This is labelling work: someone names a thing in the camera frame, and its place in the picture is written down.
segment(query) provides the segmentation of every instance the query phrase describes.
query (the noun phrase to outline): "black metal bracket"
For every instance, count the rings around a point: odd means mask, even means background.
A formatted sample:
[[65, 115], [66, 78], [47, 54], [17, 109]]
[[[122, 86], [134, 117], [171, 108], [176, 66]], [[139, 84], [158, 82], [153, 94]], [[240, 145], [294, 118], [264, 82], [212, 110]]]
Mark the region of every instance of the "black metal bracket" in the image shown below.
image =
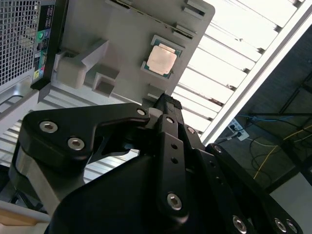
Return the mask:
[[[205, 149], [178, 101], [163, 95], [154, 108], [163, 114], [128, 103], [24, 118], [12, 168], [53, 214], [49, 234], [295, 233], [287, 220], [302, 233], [224, 149]], [[92, 159], [130, 148], [139, 156], [80, 184]]]

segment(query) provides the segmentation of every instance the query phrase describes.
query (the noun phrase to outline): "black cable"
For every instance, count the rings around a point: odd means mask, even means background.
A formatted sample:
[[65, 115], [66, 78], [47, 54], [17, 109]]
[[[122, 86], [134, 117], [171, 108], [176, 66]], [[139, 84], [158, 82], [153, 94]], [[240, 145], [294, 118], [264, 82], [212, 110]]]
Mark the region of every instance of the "black cable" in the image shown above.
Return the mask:
[[[252, 157], [251, 165], [252, 165], [253, 169], [254, 169], [256, 172], [257, 172], [257, 171], [259, 170], [259, 168], [260, 168], [260, 165], [259, 165], [259, 163], [256, 161], [256, 159], [257, 159], [258, 157], [260, 157], [260, 156], [266, 156], [266, 155], [267, 155], [267, 154], [262, 154], [262, 155], [257, 155], [257, 156], [254, 156], [254, 155], [253, 155], [253, 152], [252, 152], [252, 144], [253, 144], [253, 142], [254, 142], [256, 139], [258, 139], [258, 138], [260, 138], [260, 136], [254, 138], [254, 139], [250, 142], [250, 144], [249, 144], [249, 153], [250, 153], [250, 155], [251, 155], [251, 157]], [[276, 154], [276, 153], [280, 152], [281, 150], [282, 150], [282, 149], [280, 149], [280, 150], [278, 150], [278, 151], [276, 151], [276, 152], [274, 152], [274, 153], [272, 153], [272, 154]], [[270, 179], [270, 182], [272, 183], [272, 178], [271, 178], [271, 176], [270, 176], [267, 172], [265, 172], [265, 171], [263, 171], [263, 170], [260, 170], [259, 172], [261, 172], [261, 173], [263, 173], [264, 175], [266, 175], [266, 176]]]
[[[306, 130], [306, 129], [304, 129], [303, 127], [300, 127], [300, 126], [298, 126], [298, 125], [296, 125], [296, 124], [293, 124], [293, 123], [290, 123], [290, 122], [288, 122], [288, 121], [285, 121], [285, 120], [282, 120], [282, 119], [272, 119], [272, 120], [279, 121], [279, 122], [283, 122], [283, 123], [287, 123], [287, 124], [289, 124], [289, 125], [291, 125], [291, 126], [297, 128], [297, 130], [303, 130], [303, 131], [305, 131], [305, 132], [307, 132], [307, 133], [312, 134], [311, 131]], [[245, 130], [246, 128], [252, 126], [253, 124], [255, 124], [255, 123], [257, 123], [257, 122], [254, 122], [254, 123], [252, 123], [251, 125], [249, 125], [249, 126], [247, 126], [247, 127], [244, 127], [244, 128], [242, 128], [242, 129], [240, 129], [240, 130], [236, 130], [236, 131]]]
[[253, 123], [251, 123], [250, 125], [248, 125], [247, 126], [247, 124], [248, 123], [246, 123], [246, 125], [243, 127], [243, 128], [241, 128], [241, 129], [238, 129], [238, 130], [236, 130], [236, 129], [232, 129], [233, 131], [235, 131], [235, 132], [239, 132], [239, 131], [242, 131], [242, 130], [246, 130], [247, 128], [249, 128], [250, 126], [253, 126], [254, 124], [256, 124], [256, 123], [258, 123], [259, 121], [257, 121], [257, 122], [253, 122]]
[[[281, 152], [282, 151], [282, 149], [279, 149], [278, 151], [275, 151], [275, 152], [273, 152], [273, 153], [271, 153], [271, 155], [274, 155], [274, 154], [277, 154], [277, 153], [279, 153], [279, 152]], [[256, 162], [256, 159], [257, 158], [259, 158], [259, 157], [262, 157], [262, 156], [267, 156], [268, 154], [261, 154], [261, 155], [257, 155], [257, 156], [255, 156], [255, 157], [253, 157], [253, 159], [252, 159], [252, 167], [254, 168], [255, 166], [254, 166], [254, 162]]]
[[309, 141], [308, 141], [308, 138], [303, 139], [304, 137], [299, 136], [299, 134], [300, 134], [300, 133], [298, 133], [298, 134], [296, 135], [296, 137], [299, 138], [299, 140], [301, 140], [301, 141], [300, 141], [300, 145], [301, 145], [302, 147], [312, 148], [312, 142], [309, 142]]
[[240, 137], [241, 135], [242, 135], [242, 134], [239, 133], [239, 134], [236, 134], [236, 135], [233, 136], [233, 137], [229, 137], [229, 138], [223, 139], [222, 141], [216, 142], [216, 143], [217, 143], [217, 144], [221, 144], [221, 143], [223, 143], [223, 142], [225, 142], [225, 141], [232, 140], [232, 139], [234, 139], [234, 138]]

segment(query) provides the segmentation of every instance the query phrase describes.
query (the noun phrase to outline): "metal mesh panel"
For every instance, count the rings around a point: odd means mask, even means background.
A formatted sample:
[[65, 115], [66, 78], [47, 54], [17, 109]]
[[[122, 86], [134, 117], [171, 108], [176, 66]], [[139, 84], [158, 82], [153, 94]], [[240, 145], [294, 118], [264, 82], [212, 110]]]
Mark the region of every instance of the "metal mesh panel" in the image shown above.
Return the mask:
[[33, 67], [39, 1], [0, 0], [0, 87]]

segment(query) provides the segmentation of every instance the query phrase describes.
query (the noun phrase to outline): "power outlet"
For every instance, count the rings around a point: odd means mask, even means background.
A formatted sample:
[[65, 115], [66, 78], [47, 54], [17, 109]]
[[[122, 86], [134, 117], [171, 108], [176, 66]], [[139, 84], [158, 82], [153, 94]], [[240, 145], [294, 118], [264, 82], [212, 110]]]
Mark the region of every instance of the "power outlet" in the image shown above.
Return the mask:
[[240, 132], [241, 136], [237, 137], [240, 141], [245, 140], [249, 137], [249, 134], [244, 130], [244, 128], [237, 122], [236, 119], [233, 119], [230, 124], [228, 125], [228, 128], [233, 132], [237, 133]]

